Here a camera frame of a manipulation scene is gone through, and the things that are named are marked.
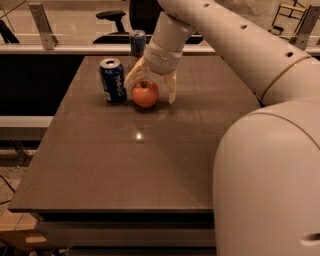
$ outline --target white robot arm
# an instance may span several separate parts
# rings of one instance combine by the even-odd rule
[[[320,255],[320,63],[214,1],[158,2],[165,13],[144,66],[173,77],[196,30],[269,105],[238,120],[218,148],[218,255]]]

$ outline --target blue soda can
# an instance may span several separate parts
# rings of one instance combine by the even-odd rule
[[[121,104],[127,99],[124,87],[123,66],[116,58],[107,58],[100,63],[101,81],[105,98],[110,104]]]
[[[131,55],[141,58],[146,47],[146,32],[143,30],[133,30],[130,33],[130,47]]]

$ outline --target red apple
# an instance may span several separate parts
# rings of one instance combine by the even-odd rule
[[[159,87],[150,80],[144,79],[136,82],[131,90],[133,101],[140,107],[150,108],[159,99]]]

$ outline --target brown table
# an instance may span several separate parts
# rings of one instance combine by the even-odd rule
[[[209,220],[216,148],[259,108],[254,95],[220,57],[184,56],[174,104],[153,76],[154,108],[135,106],[130,90],[127,103],[112,106],[98,73],[103,58],[84,59],[9,209],[45,221]],[[131,58],[119,59],[127,73]]]

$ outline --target can lid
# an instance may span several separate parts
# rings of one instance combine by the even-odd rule
[[[146,32],[144,32],[143,30],[140,30],[140,29],[135,29],[130,32],[130,36],[132,36],[132,37],[141,37],[141,36],[145,36],[145,35],[146,35]]]
[[[120,60],[116,58],[107,58],[100,62],[100,66],[105,69],[116,68],[120,65]]]

